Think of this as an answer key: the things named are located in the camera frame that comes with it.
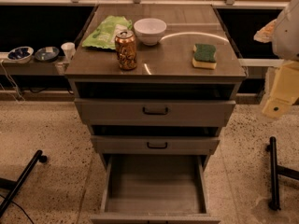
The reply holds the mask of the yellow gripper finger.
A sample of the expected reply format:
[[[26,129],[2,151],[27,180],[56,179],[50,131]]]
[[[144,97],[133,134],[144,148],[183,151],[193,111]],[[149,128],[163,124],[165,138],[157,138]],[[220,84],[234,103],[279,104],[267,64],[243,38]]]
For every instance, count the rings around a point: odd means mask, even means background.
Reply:
[[[253,39],[261,43],[271,42],[276,23],[277,20],[268,22],[263,28],[256,32]]]
[[[273,84],[262,113],[278,119],[299,99],[299,62],[288,61],[275,71]]]

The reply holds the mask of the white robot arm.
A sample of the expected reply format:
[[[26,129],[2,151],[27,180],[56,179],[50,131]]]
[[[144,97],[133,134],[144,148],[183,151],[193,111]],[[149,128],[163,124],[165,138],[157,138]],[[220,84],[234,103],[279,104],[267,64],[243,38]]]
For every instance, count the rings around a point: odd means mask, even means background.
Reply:
[[[271,42],[273,53],[284,60],[276,70],[262,110],[268,118],[278,119],[299,98],[299,0],[291,0],[275,20],[256,32],[253,39]]]

